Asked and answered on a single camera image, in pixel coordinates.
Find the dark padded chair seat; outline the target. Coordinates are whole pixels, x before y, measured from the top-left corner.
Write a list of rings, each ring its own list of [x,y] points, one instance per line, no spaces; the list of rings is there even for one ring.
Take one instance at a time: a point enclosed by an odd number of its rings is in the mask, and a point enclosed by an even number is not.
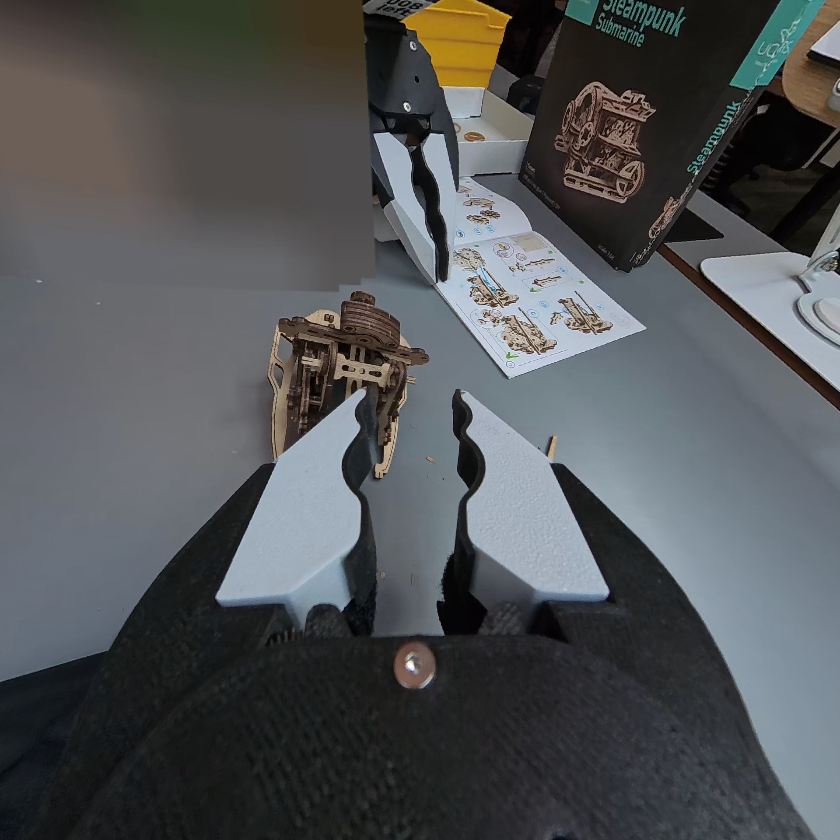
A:
[[[25,811],[56,769],[104,653],[1,685],[2,812]]]

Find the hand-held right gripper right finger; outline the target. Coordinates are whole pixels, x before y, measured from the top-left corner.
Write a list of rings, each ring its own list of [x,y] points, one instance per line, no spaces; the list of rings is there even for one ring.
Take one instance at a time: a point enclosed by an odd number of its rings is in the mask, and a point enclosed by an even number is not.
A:
[[[546,602],[602,603],[609,589],[547,456],[475,397],[456,391],[455,549],[438,617],[446,635],[511,615],[528,628]]]

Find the assembly instruction booklet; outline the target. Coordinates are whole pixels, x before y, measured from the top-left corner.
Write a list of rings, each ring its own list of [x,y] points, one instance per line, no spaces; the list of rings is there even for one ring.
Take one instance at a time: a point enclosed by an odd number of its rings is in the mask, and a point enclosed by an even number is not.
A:
[[[645,330],[514,202],[466,177],[437,291],[507,378]]]

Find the wooden mechanical model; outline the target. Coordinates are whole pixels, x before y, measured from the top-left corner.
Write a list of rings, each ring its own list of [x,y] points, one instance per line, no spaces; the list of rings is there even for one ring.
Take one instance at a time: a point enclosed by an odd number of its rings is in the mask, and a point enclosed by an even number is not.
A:
[[[399,321],[362,290],[352,291],[340,311],[281,318],[268,370],[273,456],[294,445],[339,403],[369,388],[376,393],[376,440],[382,450],[374,477],[383,478],[392,464],[406,389],[415,381],[409,369],[428,360],[425,350],[404,339]]]

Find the white device stand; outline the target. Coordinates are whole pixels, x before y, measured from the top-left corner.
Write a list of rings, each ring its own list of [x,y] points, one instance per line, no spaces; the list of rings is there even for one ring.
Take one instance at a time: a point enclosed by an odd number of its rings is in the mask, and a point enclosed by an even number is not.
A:
[[[704,259],[700,272],[791,350],[839,344],[838,253],[789,251]]]

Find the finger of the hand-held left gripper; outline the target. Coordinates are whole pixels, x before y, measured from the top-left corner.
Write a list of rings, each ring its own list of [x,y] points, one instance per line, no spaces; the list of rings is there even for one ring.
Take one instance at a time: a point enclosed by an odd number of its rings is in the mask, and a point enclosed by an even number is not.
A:
[[[446,281],[455,244],[457,179],[453,173],[445,136],[430,133],[411,151],[413,184],[423,196],[421,231],[430,236],[431,282]]]
[[[392,194],[392,200],[383,206],[384,215],[415,266],[434,285],[436,248],[427,230],[425,211],[415,194],[410,150],[393,134],[378,134],[377,150]]]

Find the yellow plastic bin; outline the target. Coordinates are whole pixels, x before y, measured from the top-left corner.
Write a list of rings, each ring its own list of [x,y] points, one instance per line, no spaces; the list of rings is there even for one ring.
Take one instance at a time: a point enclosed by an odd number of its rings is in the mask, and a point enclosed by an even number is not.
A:
[[[510,16],[478,1],[441,1],[406,17],[442,87],[487,88]]]

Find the white cardboard box tray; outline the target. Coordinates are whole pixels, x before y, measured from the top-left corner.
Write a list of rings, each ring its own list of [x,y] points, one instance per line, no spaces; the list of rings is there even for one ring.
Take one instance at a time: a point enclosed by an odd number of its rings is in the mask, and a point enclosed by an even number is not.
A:
[[[517,174],[532,119],[492,92],[443,87],[458,141],[458,175]]]

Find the wooden table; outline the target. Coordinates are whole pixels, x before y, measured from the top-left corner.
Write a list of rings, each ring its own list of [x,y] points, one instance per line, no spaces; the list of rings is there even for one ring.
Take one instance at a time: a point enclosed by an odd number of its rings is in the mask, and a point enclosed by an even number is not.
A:
[[[837,130],[839,114],[828,108],[828,98],[839,77],[837,66],[808,57],[814,43],[839,20],[839,2],[825,1],[784,63],[784,95],[799,112]]]

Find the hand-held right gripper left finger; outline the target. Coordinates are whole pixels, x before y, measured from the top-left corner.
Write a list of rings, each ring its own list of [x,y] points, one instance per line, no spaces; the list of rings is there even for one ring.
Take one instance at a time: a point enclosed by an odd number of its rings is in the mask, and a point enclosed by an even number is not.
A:
[[[296,629],[325,604],[371,635],[376,557],[361,493],[376,456],[375,394],[360,389],[278,457],[220,585],[220,606],[283,605]]]

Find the black model kit box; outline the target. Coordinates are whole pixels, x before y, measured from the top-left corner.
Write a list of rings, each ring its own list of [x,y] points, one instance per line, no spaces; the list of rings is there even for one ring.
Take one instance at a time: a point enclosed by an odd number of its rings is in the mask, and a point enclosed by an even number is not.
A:
[[[613,268],[646,263],[821,1],[571,1],[520,180]]]

